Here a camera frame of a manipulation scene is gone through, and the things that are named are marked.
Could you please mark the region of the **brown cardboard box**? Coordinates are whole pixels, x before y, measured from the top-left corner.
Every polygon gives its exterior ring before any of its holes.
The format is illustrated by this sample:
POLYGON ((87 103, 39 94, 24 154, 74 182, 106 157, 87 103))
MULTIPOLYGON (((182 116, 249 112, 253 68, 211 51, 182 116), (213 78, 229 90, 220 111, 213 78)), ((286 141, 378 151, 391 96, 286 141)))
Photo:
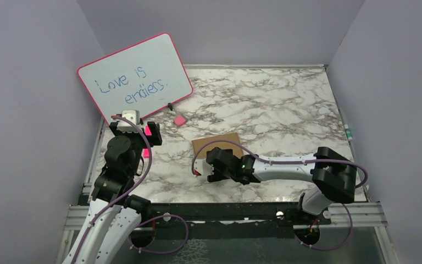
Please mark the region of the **brown cardboard box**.
POLYGON ((193 152, 196 155, 197 151, 203 147, 205 144, 209 143, 209 142, 213 142, 212 144, 206 146, 198 155, 197 155, 197 159, 205 159, 206 155, 207 155, 207 151, 211 151, 213 148, 215 147, 219 147, 220 149, 223 150, 228 150, 231 149, 232 153, 234 156, 241 158, 243 156, 243 150, 231 143, 228 142, 214 142, 217 140, 227 140, 227 141, 232 141, 234 143, 240 144, 240 138, 238 133, 228 133, 228 134, 221 134, 221 135, 217 135, 217 136, 210 136, 210 137, 204 137, 201 139, 195 139, 192 140, 192 147, 193 147, 193 152))

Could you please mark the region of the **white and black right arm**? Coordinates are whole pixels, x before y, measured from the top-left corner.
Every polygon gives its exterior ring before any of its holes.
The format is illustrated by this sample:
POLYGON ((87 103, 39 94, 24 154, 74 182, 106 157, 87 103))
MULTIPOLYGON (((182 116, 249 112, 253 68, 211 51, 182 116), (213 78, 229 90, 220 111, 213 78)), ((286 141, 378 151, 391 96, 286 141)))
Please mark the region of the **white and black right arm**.
POLYGON ((230 179, 247 185, 270 180, 298 180, 314 184, 301 195, 296 219, 308 224, 334 203, 351 204, 356 191, 357 167, 328 147, 298 157, 267 157, 248 154, 237 157, 231 149, 215 147, 205 163, 211 167, 208 181, 230 179))

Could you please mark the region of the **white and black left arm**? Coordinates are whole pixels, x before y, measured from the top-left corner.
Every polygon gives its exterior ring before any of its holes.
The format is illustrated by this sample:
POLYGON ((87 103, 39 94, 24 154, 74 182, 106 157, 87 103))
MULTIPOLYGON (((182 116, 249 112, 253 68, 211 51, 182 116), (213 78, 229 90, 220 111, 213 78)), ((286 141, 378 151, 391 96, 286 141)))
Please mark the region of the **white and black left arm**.
POLYGON ((150 134, 130 121, 109 125, 113 138, 104 154, 105 165, 95 180, 87 216, 64 263, 110 263, 128 235, 151 218, 150 200, 132 192, 145 179, 151 164, 135 180, 143 150, 162 145, 160 125, 147 122, 150 134))

